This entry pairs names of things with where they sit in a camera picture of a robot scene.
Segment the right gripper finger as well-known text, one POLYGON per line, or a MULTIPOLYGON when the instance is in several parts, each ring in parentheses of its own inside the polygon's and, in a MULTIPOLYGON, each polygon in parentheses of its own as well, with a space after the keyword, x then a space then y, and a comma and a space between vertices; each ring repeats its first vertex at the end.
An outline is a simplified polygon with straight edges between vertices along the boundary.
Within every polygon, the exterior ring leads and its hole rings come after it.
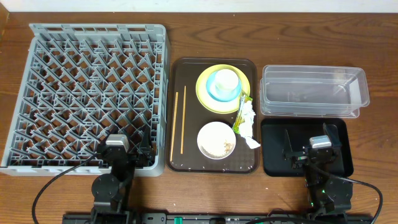
POLYGON ((324 133, 328 136, 330 142, 331 142, 331 147, 332 148, 340 148, 341 147, 341 142, 340 139, 337 135, 333 134, 331 129, 328 127, 326 123, 323 123, 323 131, 324 133))
POLYGON ((290 159, 293 156, 292 145, 290 142, 289 132, 287 129, 284 132, 284 147, 282 152, 285 160, 290 159))

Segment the white tissue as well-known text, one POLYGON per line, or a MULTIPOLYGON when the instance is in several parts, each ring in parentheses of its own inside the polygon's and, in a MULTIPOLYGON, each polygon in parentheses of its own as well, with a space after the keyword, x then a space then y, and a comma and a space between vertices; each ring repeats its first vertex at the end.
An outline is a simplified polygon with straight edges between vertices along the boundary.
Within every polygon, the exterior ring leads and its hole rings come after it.
POLYGON ((241 117, 243 122, 239 125, 239 134, 242 138, 245 139, 246 144, 250 149, 256 149, 260 146, 260 144, 253 139, 253 124, 255 112, 252 108, 252 101, 247 101, 243 104, 241 110, 241 117))

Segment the green snack wrapper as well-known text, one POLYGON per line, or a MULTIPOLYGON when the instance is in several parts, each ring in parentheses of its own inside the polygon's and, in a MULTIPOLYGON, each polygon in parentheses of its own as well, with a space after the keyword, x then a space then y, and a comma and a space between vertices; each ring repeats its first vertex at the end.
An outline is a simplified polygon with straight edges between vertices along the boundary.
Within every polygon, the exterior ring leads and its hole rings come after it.
POLYGON ((246 102, 252 102, 252 98, 245 93, 243 93, 239 99, 239 108, 238 108, 238 113, 237 117, 235 119, 235 122, 233 124, 232 130, 234 133, 239 134, 239 125, 244 122, 243 118, 243 106, 246 102))

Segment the white bowl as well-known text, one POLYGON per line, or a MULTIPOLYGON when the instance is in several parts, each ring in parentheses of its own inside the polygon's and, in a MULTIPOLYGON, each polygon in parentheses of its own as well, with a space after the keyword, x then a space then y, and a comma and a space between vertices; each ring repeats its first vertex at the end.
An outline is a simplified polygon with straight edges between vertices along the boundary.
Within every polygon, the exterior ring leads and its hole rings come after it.
POLYGON ((210 122, 199 130, 197 145, 205 157, 213 160, 225 159, 236 147, 236 135, 227 124, 210 122))

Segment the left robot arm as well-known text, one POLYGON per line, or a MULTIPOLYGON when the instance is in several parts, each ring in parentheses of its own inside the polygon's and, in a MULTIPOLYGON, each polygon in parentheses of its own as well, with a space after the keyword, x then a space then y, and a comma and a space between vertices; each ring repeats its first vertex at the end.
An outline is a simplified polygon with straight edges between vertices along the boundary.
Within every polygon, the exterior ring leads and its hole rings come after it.
POLYGON ((150 140, 150 128, 146 128, 138 149, 130 153, 132 141, 126 134, 119 134, 114 128, 104 138, 96 152, 100 159, 111 165, 111 172, 97 177, 91 192, 94 196, 93 208, 87 223, 141 223, 141 215, 128 208, 125 201, 138 165, 154 162, 155 152, 150 140))

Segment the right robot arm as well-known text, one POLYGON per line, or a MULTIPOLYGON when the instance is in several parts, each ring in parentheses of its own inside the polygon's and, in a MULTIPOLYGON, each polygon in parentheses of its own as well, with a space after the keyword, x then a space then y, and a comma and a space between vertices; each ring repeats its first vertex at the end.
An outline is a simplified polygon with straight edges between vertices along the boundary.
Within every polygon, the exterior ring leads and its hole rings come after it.
POLYGON ((311 137, 309 145, 301 151, 294 151, 289 132, 284 133, 283 155, 291 162, 293 169, 302 169, 308 190, 308 201, 312 208, 307 218, 326 215, 340 215, 351 208, 353 184, 340 177, 333 178, 327 165, 333 163, 341 152, 342 143, 338 136, 323 124, 324 134, 311 137))

